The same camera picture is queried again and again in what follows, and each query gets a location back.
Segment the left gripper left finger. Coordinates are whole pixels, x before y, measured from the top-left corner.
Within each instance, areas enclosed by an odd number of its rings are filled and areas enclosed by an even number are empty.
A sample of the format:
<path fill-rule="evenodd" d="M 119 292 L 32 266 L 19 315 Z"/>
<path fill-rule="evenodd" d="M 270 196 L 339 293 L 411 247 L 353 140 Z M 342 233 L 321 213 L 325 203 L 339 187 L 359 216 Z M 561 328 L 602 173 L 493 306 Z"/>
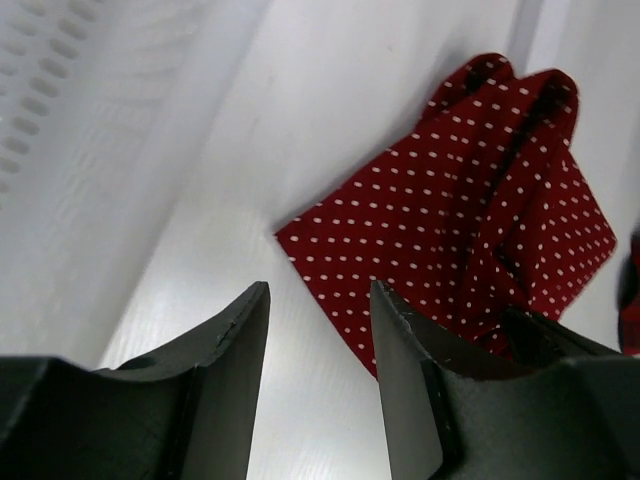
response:
<path fill-rule="evenodd" d="M 211 319 L 115 369 L 1 360 L 5 479 L 243 479 L 269 325 L 257 282 Z"/>

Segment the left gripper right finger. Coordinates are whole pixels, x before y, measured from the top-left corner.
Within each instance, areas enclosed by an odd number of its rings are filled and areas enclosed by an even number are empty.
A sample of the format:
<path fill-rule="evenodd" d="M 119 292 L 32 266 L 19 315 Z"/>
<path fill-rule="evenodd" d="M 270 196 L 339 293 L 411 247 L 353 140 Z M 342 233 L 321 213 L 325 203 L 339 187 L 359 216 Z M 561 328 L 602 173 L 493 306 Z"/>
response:
<path fill-rule="evenodd" d="M 500 318 L 507 360 L 371 286 L 396 479 L 635 479 L 639 362 L 540 315 Z"/>

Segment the red polka dot skirt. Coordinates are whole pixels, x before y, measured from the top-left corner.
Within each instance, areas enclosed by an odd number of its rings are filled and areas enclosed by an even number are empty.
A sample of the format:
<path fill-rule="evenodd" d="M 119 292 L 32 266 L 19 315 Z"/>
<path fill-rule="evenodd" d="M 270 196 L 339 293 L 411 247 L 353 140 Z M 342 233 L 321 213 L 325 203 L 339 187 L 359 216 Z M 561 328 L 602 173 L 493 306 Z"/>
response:
<path fill-rule="evenodd" d="M 470 59 L 411 133 L 276 238 L 348 348 L 376 372 L 370 287 L 497 356 L 514 307 L 558 320 L 616 247 L 570 151 L 579 109 L 557 69 Z"/>

